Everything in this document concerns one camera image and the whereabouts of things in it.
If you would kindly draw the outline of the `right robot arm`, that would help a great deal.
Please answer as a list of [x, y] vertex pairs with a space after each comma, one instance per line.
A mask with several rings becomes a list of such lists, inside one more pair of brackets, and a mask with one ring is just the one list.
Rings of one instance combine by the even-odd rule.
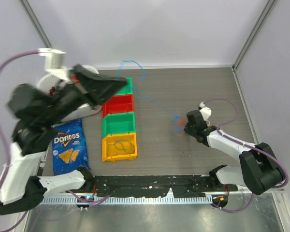
[[255, 145], [238, 140], [216, 126], [208, 126], [211, 110], [207, 107], [186, 114], [184, 132], [198, 143], [219, 150], [239, 162], [238, 167], [221, 165], [210, 172], [209, 187], [219, 191], [232, 184], [247, 187], [255, 195], [261, 195], [287, 180], [283, 168], [266, 143]]

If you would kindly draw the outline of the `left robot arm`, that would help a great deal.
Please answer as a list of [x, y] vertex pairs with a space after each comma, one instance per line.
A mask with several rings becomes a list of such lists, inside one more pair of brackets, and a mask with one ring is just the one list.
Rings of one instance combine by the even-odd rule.
[[48, 73], [58, 78], [54, 95], [21, 84], [8, 102], [18, 123], [0, 177], [0, 215], [29, 211], [44, 198], [68, 190], [92, 190], [94, 177], [84, 167], [57, 176], [37, 176], [36, 169], [57, 133], [55, 124], [84, 104], [91, 108], [105, 104], [128, 83], [126, 78], [101, 75], [79, 64]]

